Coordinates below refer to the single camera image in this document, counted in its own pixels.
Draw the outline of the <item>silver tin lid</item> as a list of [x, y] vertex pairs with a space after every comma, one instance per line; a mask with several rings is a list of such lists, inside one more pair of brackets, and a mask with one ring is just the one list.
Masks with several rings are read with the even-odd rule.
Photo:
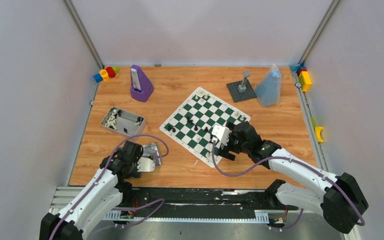
[[155, 162], [155, 166], [162, 165], [162, 157], [159, 145], [156, 142], [145, 144], [143, 147], [143, 158], [149, 158]]

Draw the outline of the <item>green white chess board mat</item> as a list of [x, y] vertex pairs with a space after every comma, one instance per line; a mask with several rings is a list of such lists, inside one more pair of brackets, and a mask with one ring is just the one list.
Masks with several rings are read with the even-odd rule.
[[210, 133], [214, 125], [235, 125], [251, 117], [202, 87], [196, 88], [159, 129], [195, 157], [213, 168]]

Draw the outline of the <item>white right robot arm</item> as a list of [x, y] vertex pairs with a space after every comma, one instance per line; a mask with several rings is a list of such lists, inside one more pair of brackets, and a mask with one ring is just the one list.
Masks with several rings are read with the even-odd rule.
[[303, 185], [296, 187], [284, 180], [275, 180], [265, 195], [270, 208], [278, 209], [284, 205], [298, 207], [302, 212], [311, 211], [343, 234], [350, 233], [354, 226], [365, 226], [363, 214], [369, 204], [351, 174], [337, 175], [295, 157], [279, 144], [262, 139], [248, 121], [214, 125], [210, 130], [210, 141], [211, 158], [219, 156], [233, 161], [236, 154], [246, 154], [254, 163], [243, 172], [230, 174], [215, 163], [217, 171], [225, 176], [239, 177], [263, 166]]

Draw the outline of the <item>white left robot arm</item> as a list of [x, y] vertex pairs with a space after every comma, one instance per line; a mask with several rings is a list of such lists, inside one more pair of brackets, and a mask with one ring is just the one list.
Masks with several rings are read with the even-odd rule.
[[87, 239], [109, 211], [133, 204], [133, 186], [128, 179], [138, 179], [161, 163], [157, 143], [126, 141], [103, 159], [93, 178], [70, 203], [58, 213], [47, 213], [42, 218], [39, 239]]

